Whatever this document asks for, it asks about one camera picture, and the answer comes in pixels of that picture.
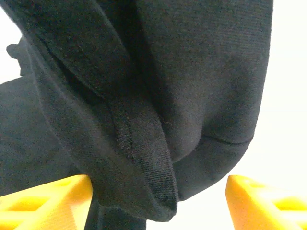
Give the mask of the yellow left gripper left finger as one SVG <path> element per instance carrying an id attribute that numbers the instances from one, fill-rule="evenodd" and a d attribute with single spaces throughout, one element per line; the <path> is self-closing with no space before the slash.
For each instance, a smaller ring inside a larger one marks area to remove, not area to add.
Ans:
<path id="1" fill-rule="evenodd" d="M 84 230 L 93 189 L 75 175 L 0 197 L 0 230 Z"/>

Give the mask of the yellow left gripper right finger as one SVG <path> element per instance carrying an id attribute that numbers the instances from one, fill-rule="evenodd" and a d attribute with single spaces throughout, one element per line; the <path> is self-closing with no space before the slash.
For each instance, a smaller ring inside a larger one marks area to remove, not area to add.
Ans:
<path id="1" fill-rule="evenodd" d="M 230 175 L 226 200 L 235 230 L 307 230 L 307 197 Z"/>

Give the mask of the black printed t-shirt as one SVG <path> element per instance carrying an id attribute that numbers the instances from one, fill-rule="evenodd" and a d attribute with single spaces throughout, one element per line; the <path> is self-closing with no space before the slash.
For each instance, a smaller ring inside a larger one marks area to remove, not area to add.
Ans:
<path id="1" fill-rule="evenodd" d="M 85 230 L 146 230 L 253 139 L 273 0 L 0 0 L 22 37 L 0 85 L 0 196 L 86 174 Z"/>

